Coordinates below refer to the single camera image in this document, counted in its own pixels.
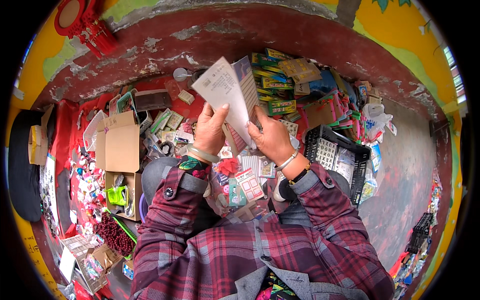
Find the black plastic crate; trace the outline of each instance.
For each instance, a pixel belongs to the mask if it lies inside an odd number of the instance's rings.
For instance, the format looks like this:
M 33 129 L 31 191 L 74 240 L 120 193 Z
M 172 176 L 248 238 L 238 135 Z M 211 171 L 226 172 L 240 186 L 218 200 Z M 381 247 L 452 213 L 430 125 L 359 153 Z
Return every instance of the black plastic crate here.
M 407 246 L 407 252 L 418 253 L 425 239 L 430 233 L 430 224 L 432 223 L 433 214 L 423 213 L 420 221 L 413 227 L 412 236 Z
M 355 154 L 352 186 L 350 187 L 350 200 L 353 204 L 358 206 L 361 192 L 363 190 L 363 183 L 365 181 L 367 163 L 370 159 L 370 153 L 372 150 L 367 146 L 359 145 L 351 139 L 336 133 L 326 125 L 320 125 L 307 132 L 307 136 L 305 137 L 305 151 L 303 152 L 303 155 L 310 162 L 314 162 L 317 157 L 318 142 L 320 138 L 333 142 Z

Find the white sneaker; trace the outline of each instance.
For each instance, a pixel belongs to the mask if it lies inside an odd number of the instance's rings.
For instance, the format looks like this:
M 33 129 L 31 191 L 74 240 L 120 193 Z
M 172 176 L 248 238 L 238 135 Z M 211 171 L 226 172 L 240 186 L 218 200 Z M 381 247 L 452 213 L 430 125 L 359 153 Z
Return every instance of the white sneaker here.
M 276 182 L 275 190 L 273 191 L 273 198 L 279 202 L 283 202 L 285 201 L 285 198 L 280 196 L 280 191 L 278 190 L 278 187 L 280 185 L 280 182 L 282 182 L 282 180 L 285 179 L 285 176 L 283 176 L 283 173 L 281 171 L 278 171 L 276 173 L 276 176 L 278 177 L 278 180 Z

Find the concrete ground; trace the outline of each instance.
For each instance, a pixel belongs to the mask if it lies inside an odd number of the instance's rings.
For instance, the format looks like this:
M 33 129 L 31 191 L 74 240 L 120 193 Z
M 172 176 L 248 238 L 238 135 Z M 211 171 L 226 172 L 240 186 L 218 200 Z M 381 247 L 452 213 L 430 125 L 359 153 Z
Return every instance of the concrete ground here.
M 427 210 L 436 149 L 427 120 L 393 101 L 383 100 L 383 105 L 385 113 L 394 116 L 397 135 L 385 128 L 380 144 L 384 177 L 377 195 L 363 202 L 359 212 L 388 271 L 405 250 L 409 231 Z

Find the floral sleeve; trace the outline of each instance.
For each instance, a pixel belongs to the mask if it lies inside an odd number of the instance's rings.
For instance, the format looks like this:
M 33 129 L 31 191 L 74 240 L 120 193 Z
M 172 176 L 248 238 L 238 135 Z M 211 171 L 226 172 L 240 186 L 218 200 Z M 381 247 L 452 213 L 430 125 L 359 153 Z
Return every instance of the floral sleeve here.
M 208 180 L 207 175 L 210 174 L 210 169 L 212 168 L 209 164 L 188 155 L 182 156 L 178 167 L 190 175 L 203 180 Z

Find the silver bracelet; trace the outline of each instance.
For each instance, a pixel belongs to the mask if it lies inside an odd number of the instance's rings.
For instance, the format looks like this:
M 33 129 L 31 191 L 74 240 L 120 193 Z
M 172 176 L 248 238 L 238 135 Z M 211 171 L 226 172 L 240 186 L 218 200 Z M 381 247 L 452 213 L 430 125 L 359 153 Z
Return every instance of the silver bracelet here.
M 283 168 L 285 168 L 294 158 L 297 157 L 297 154 L 299 153 L 299 150 L 298 149 L 295 149 L 295 152 L 292 154 L 292 156 L 290 156 L 289 159 L 287 159 L 286 162 L 284 162 L 281 166 L 279 167 L 276 167 L 275 168 L 275 171 L 278 172 L 278 171 L 281 171 Z
M 220 158 L 218 156 L 215 156 L 215 155 L 212 155 L 212 154 L 207 153 L 205 151 L 202 151 L 200 149 L 197 149 L 197 148 L 193 147 L 193 144 L 188 144 L 187 145 L 187 150 L 189 152 L 194 153 L 196 156 L 198 156 L 201 159 L 204 159 L 204 160 L 207 160 L 207 161 L 210 161 L 210 162 L 213 162 L 213 163 L 217 163 L 217 162 L 220 161 Z

